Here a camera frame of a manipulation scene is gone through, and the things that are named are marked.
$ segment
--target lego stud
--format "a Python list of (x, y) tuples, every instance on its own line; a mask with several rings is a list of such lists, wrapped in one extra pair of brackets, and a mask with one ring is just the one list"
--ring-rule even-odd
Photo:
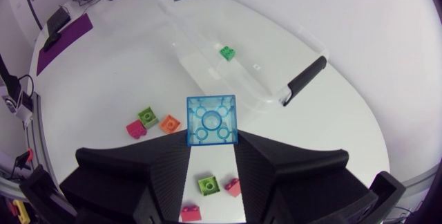
[(221, 115), (215, 111), (208, 111), (202, 116), (202, 125), (210, 131), (218, 129), (221, 121)]
[(211, 183), (206, 183), (206, 189), (213, 189), (213, 184)]
[(208, 136), (208, 132), (206, 131), (206, 129), (200, 127), (198, 129), (196, 129), (196, 138), (199, 140), (205, 140)]
[(230, 131), (227, 129), (227, 127), (221, 127), (218, 129), (218, 131), (216, 132), (216, 135), (220, 138), (220, 139), (226, 139), (229, 137), (230, 135)]
[(226, 106), (219, 106), (216, 108), (217, 113), (221, 115), (221, 117), (226, 117), (229, 114), (229, 110)]
[(151, 115), (149, 113), (144, 114), (144, 119), (149, 121), (151, 119)]
[(195, 110), (195, 117), (202, 118), (202, 116), (207, 112), (206, 108), (203, 106), (199, 106)]

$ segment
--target green lego brick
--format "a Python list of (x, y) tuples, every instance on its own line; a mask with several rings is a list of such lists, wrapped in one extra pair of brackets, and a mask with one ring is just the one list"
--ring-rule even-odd
[(149, 129), (159, 122), (150, 107), (138, 113), (138, 118), (143, 123), (144, 128)]
[(203, 196), (208, 196), (220, 191), (220, 186), (218, 186), (215, 176), (198, 180), (198, 185), (200, 186)]
[(229, 48), (228, 46), (225, 46), (220, 50), (220, 54), (227, 60), (230, 61), (235, 56), (235, 51), (232, 48)]

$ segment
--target black cable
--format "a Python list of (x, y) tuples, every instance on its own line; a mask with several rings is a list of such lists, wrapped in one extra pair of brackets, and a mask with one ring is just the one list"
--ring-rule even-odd
[(86, 13), (86, 11), (89, 9), (89, 7), (95, 5), (96, 3), (100, 2), (101, 0), (97, 0), (96, 2), (91, 3), (88, 7), (86, 7), (86, 9), (84, 9), (83, 13), (81, 15), (84, 15), (84, 13)]
[(69, 13), (69, 10), (68, 10), (68, 8), (66, 7), (66, 6), (61, 6), (61, 5), (59, 5), (61, 8), (63, 8), (67, 13), (68, 13), (68, 15), (70, 15), (70, 13)]
[(15, 171), (15, 167), (17, 166), (17, 158), (15, 158), (15, 161), (14, 161), (14, 167), (12, 168), (12, 173), (11, 173), (11, 176), (8, 178), (8, 180), (11, 180), (11, 179), (13, 179), (13, 177), (14, 177), (14, 171)]
[(397, 207), (397, 206), (394, 206), (394, 207), (397, 208), (397, 209), (402, 209), (402, 210), (408, 211), (410, 214), (413, 214), (413, 212), (411, 210), (406, 209), (404, 207)]
[(31, 93), (30, 93), (30, 95), (29, 95), (29, 98), (31, 98), (32, 95), (34, 94), (34, 80), (32, 79), (32, 77), (31, 77), (30, 75), (23, 75), (22, 77), (19, 78), (19, 80), (21, 80), (21, 79), (23, 79), (23, 78), (25, 78), (25, 77), (29, 77), (30, 82), (31, 82), (31, 84), (32, 84), (32, 91), (31, 91)]

